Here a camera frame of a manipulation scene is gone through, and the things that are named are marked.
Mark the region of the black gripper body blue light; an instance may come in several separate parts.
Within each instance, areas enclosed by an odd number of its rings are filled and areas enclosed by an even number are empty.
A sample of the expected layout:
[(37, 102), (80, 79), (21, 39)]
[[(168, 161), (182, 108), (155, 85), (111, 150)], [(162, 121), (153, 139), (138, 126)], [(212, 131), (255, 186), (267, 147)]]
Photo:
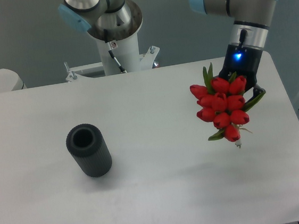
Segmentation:
[(245, 91), (256, 85), (257, 71), (261, 61), (263, 50), (250, 47), (239, 48), (236, 45), (228, 45), (223, 67), (218, 76), (229, 80), (235, 72), (237, 76), (246, 79)]

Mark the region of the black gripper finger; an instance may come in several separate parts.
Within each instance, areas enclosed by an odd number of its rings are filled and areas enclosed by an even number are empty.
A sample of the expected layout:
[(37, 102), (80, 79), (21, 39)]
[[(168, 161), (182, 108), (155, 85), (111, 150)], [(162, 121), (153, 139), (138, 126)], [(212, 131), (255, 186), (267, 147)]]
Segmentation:
[(247, 101), (248, 104), (256, 104), (265, 95), (265, 89), (256, 84), (253, 87), (252, 97)]

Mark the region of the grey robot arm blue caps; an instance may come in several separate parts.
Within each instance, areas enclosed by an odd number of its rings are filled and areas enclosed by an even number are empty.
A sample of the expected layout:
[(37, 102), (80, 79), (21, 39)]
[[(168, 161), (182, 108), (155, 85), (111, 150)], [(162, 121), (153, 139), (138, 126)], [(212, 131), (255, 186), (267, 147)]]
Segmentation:
[[(277, 0), (189, 0), (194, 12), (227, 15), (234, 19), (223, 67), (222, 79), (246, 79), (253, 96), (251, 108), (265, 94), (256, 83), (268, 30)], [(151, 46), (140, 55), (137, 34), (143, 15), (131, 0), (63, 0), (58, 12), (62, 20), (78, 32), (88, 33), (97, 43), (105, 75), (151, 69), (159, 49)]]

